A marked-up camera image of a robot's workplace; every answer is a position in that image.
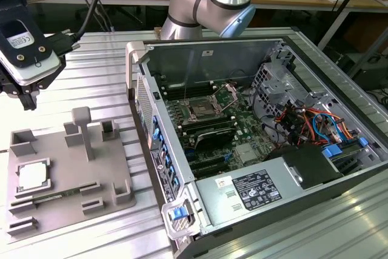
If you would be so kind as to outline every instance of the chipset heatsink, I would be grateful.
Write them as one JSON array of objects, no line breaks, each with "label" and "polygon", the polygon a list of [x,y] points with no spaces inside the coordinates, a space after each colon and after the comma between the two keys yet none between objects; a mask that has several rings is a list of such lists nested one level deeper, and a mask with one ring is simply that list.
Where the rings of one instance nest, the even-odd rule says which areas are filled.
[{"label": "chipset heatsink", "polygon": [[236,152],[243,163],[257,159],[255,151],[248,143],[236,146]]}]

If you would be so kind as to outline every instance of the motherboard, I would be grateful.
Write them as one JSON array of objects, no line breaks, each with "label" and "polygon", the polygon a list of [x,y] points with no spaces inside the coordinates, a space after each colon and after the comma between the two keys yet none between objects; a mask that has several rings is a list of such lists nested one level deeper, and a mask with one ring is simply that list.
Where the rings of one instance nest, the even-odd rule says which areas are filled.
[{"label": "motherboard", "polygon": [[167,111],[197,179],[264,161],[275,143],[233,82],[163,92]]}]

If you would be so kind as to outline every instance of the blue cable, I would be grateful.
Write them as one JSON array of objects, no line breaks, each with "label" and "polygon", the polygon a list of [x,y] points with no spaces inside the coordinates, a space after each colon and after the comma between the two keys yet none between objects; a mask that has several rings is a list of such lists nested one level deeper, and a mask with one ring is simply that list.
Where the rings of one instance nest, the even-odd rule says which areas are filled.
[{"label": "blue cable", "polygon": [[341,137],[341,139],[344,140],[344,141],[347,141],[347,138],[345,137],[345,135],[344,135],[344,134],[340,131],[340,129],[338,128],[337,123],[335,122],[335,120],[334,120],[330,115],[327,115],[327,114],[325,114],[325,113],[318,113],[318,114],[317,114],[316,116],[314,116],[314,118],[313,118],[313,128],[314,128],[314,131],[315,131],[319,136],[321,136],[321,137],[324,138],[327,142],[330,143],[330,139],[329,139],[327,136],[325,136],[324,134],[320,133],[320,132],[318,131],[318,129],[316,128],[315,119],[316,119],[316,117],[317,117],[318,115],[323,115],[323,116],[326,116],[327,118],[329,118],[329,119],[331,120],[331,122],[333,123],[333,125],[335,126],[335,129],[336,129],[337,133],[339,134],[339,136]]}]

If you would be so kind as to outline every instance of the warning label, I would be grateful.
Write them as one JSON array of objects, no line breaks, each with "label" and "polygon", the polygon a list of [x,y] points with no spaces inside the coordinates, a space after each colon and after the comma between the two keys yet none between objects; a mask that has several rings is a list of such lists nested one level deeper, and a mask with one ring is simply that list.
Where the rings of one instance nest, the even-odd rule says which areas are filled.
[{"label": "warning label", "polygon": [[281,199],[266,170],[233,179],[233,184],[247,210],[254,210]]}]

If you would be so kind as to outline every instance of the white sticker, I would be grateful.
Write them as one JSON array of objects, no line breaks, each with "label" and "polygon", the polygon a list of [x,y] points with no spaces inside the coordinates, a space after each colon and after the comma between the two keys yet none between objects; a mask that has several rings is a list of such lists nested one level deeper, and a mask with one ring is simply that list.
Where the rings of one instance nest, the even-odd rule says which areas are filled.
[{"label": "white sticker", "polygon": [[34,43],[34,37],[30,34],[30,32],[24,32],[16,36],[10,36],[7,38],[7,40],[15,49],[27,47],[28,45]]},{"label": "white sticker", "polygon": [[207,56],[213,56],[213,50],[202,52],[202,57],[207,57]]},{"label": "white sticker", "polygon": [[217,178],[214,181],[216,181],[216,184],[218,188],[222,188],[224,186],[228,186],[232,184],[232,177],[231,176],[225,176],[222,178]]}]

